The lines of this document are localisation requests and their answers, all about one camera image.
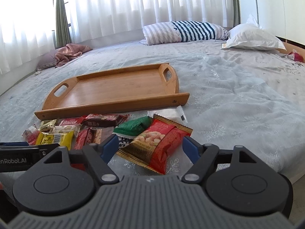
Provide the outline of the red KitKat bar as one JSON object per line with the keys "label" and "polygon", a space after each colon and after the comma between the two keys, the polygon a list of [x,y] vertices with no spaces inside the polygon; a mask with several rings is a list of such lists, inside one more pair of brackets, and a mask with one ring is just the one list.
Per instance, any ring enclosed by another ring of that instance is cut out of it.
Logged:
{"label": "red KitKat bar", "polygon": [[78,133],[76,138],[75,146],[73,147],[74,150],[80,150],[83,146],[88,145],[94,141],[96,134],[96,129],[94,128],[85,128]]}

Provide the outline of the striped pillow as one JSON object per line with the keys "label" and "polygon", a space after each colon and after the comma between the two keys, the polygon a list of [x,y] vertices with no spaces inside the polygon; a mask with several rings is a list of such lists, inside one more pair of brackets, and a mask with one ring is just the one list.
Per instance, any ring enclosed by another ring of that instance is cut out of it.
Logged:
{"label": "striped pillow", "polygon": [[150,24],[142,28],[147,46],[200,40],[228,40],[229,32],[213,23],[198,21],[171,21]]}

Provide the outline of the white candy packet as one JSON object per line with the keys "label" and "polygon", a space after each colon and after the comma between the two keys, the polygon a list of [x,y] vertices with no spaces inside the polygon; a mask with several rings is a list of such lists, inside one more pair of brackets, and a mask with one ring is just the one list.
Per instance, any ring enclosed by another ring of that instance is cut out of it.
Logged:
{"label": "white candy packet", "polygon": [[147,112],[147,115],[150,117],[153,117],[155,114],[183,125],[186,125],[188,123],[187,117],[184,113],[182,106],[177,106],[175,108],[151,110]]}

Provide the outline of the pink rice cake packet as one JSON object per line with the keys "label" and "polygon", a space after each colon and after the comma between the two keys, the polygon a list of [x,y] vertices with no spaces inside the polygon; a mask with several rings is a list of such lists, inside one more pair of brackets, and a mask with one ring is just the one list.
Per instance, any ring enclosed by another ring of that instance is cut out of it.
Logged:
{"label": "pink rice cake packet", "polygon": [[39,134],[40,131],[36,128],[36,125],[33,125],[23,132],[22,137],[29,145],[35,145]]}

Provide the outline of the red tissue pack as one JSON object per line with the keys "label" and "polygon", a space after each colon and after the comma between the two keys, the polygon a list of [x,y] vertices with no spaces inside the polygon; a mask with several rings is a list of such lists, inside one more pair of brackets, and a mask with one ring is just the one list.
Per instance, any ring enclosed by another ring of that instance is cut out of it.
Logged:
{"label": "red tissue pack", "polygon": [[290,52],[287,55],[287,58],[290,60],[293,60],[293,61],[300,62],[300,63],[304,62],[303,56],[300,53],[298,53],[295,49],[293,49],[292,52]]}

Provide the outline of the green snack packet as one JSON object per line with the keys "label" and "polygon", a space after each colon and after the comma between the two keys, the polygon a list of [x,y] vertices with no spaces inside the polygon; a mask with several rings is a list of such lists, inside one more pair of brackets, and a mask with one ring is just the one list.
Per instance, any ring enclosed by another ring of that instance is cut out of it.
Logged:
{"label": "green snack packet", "polygon": [[143,133],[152,124],[153,119],[149,116],[140,117],[134,120],[130,120],[121,123],[119,126],[115,127],[113,133],[135,137]]}

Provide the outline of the pink crumpled cloth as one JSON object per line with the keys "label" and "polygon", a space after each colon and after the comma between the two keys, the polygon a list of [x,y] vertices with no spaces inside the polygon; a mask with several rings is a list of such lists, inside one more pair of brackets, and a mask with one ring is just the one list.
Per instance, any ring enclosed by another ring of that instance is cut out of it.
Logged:
{"label": "pink crumpled cloth", "polygon": [[60,48],[55,54],[56,65],[55,67],[62,67],[69,61],[80,57],[83,53],[91,51],[92,48],[81,44],[66,44]]}

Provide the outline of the brown peanut snack packet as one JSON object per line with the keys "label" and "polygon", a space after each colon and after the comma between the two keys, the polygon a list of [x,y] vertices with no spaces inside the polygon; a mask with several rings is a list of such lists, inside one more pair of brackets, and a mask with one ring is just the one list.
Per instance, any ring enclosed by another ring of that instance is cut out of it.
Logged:
{"label": "brown peanut snack packet", "polygon": [[114,127],[97,128],[92,142],[101,144],[105,139],[112,135],[113,130]]}

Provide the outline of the clear nougat packet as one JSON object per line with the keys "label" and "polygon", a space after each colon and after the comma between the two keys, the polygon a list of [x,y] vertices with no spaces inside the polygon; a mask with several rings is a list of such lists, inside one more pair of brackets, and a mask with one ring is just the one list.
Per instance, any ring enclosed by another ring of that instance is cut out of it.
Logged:
{"label": "clear nougat packet", "polygon": [[73,135],[76,138],[78,136],[80,128],[81,128],[80,124],[54,126],[54,128],[51,130],[51,133],[70,133],[70,132],[73,132]]}

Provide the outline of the red Biscoff packet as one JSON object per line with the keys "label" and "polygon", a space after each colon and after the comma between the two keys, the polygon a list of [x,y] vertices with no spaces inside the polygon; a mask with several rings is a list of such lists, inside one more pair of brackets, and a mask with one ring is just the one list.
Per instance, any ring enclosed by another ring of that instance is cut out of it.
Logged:
{"label": "red Biscoff packet", "polygon": [[80,125],[83,120],[84,120],[84,117],[64,118],[60,121],[59,126]]}

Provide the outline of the gold snack packet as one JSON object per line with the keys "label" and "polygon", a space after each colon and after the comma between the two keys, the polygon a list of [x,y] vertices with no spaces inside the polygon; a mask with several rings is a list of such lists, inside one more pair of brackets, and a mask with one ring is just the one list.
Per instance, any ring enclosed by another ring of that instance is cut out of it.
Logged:
{"label": "gold snack packet", "polygon": [[38,130],[41,132],[50,132],[53,130],[56,123],[57,123],[57,119],[42,120]]}

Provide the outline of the red cashew nut packet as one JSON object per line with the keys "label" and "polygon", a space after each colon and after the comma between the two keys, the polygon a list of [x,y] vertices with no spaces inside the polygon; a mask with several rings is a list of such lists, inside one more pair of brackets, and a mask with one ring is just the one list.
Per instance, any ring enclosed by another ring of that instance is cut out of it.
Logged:
{"label": "red cashew nut packet", "polygon": [[183,138],[191,133],[191,128],[155,114],[148,129],[127,146],[120,148],[117,154],[134,164],[164,175],[168,157],[182,144]]}

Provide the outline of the dark red chocolate bar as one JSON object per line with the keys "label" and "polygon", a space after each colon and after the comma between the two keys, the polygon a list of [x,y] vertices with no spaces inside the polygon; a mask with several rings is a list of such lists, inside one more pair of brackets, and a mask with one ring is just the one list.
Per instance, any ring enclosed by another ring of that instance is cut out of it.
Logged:
{"label": "dark red chocolate bar", "polygon": [[89,114],[83,118],[81,124],[90,127],[116,127],[128,118],[129,114]]}

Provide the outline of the yellow snack packet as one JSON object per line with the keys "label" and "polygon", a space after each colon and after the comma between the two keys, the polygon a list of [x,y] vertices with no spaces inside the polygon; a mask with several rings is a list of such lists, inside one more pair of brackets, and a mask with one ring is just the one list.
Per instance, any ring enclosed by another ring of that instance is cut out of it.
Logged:
{"label": "yellow snack packet", "polygon": [[36,139],[36,145],[45,145],[45,144],[59,144],[60,146],[65,146],[68,150],[71,150],[72,139],[74,136],[74,131],[69,133],[44,133],[40,132]]}

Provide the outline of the white sheer curtain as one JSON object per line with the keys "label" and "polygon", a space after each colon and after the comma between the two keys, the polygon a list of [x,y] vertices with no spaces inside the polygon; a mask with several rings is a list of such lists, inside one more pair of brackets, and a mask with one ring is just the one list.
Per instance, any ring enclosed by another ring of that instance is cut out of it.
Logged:
{"label": "white sheer curtain", "polygon": [[[71,40],[83,42],[156,22],[234,24],[233,0],[64,0]],[[54,48],[56,0],[1,0],[1,74]]]}

